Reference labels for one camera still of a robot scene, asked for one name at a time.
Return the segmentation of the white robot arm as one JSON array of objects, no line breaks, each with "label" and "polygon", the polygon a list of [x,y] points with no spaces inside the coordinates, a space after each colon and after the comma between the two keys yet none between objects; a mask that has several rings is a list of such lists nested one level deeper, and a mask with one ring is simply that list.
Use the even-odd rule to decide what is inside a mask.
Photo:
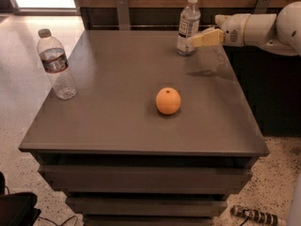
[{"label": "white robot arm", "polygon": [[192,36],[195,47],[223,44],[232,47],[256,46],[282,55],[301,55],[301,2],[293,2],[279,14],[216,15],[218,28]]}]

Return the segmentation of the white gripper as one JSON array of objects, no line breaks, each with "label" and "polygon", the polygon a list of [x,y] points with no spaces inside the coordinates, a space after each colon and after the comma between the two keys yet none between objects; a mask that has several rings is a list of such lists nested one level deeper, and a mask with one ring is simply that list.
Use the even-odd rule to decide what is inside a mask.
[{"label": "white gripper", "polygon": [[226,46],[245,46],[245,30],[250,14],[222,15],[214,17],[220,29],[206,29],[188,40],[194,47],[216,46],[223,42]]}]

